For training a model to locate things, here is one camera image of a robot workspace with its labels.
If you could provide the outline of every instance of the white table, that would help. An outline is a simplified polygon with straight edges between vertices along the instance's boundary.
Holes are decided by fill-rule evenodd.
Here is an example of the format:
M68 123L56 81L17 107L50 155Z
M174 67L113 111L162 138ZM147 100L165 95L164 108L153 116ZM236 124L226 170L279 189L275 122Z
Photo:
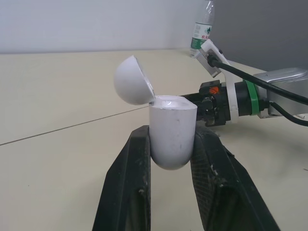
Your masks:
M147 108L124 113L138 107L113 90L113 72L131 54L157 94L197 92L211 79L177 50L0 56L0 143L123 113L0 146L0 230L91 230L108 168L131 131L148 124ZM308 130L256 116L214 130L281 230L307 230ZM152 164L152 230L203 230L189 165L166 171Z

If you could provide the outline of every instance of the plastic water bottle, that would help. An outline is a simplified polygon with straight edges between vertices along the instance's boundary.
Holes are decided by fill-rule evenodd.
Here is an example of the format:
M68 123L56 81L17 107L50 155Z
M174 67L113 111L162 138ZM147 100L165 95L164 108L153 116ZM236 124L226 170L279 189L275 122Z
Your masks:
M193 30L191 57L194 57L201 45L208 39L214 22L214 1L204 0Z

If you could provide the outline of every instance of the black cable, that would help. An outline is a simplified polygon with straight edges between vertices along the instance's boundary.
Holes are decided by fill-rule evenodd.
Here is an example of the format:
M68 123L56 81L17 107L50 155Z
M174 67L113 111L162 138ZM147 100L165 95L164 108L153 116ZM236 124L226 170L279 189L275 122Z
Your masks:
M209 55L208 57L208 64L210 66L215 66L215 67L218 67L218 68L221 68L221 69L224 69L226 71L229 71L231 72L232 74L235 74L236 76L239 76L240 78L242 79L245 79L249 82L252 82L253 84L256 84L264 89L267 89L269 91L272 91L278 95L281 95L285 98L288 98L290 100L293 100L293 101L296 101L298 103L302 103L302 104L305 104L305 105L308 105L308 98L304 97L304 96L301 96L301 95L298 95L298 94L295 94L295 93L292 93L292 92L289 92L287 90L284 90L284 89L281 89L281 88L278 88L266 81L263 81L257 77L254 77L244 71L241 71L239 69L236 69L234 68L233 66L230 66L230 65L227 65L227 64L223 64L222 62L218 61L214 56L211 56Z
M270 105L275 108L282 116L286 117L293 123L308 127L308 121L295 118L291 114L287 113L282 107L280 107L277 103L270 101Z

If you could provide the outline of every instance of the water bottle label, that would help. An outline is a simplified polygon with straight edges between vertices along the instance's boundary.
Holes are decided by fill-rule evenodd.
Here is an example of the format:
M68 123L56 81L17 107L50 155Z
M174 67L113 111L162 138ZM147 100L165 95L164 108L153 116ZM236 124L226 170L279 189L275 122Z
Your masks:
M208 39L211 29L211 25L195 23L191 48L199 50L201 45Z

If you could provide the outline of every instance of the green ring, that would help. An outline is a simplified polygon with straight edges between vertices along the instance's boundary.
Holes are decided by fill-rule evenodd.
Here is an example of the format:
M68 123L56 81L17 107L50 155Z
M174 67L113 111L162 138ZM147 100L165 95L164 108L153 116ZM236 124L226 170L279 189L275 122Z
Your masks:
M253 83L246 81L249 95L250 95L250 100L251 100L251 115L254 116L259 113L259 99L258 99L258 94L256 91L256 87Z

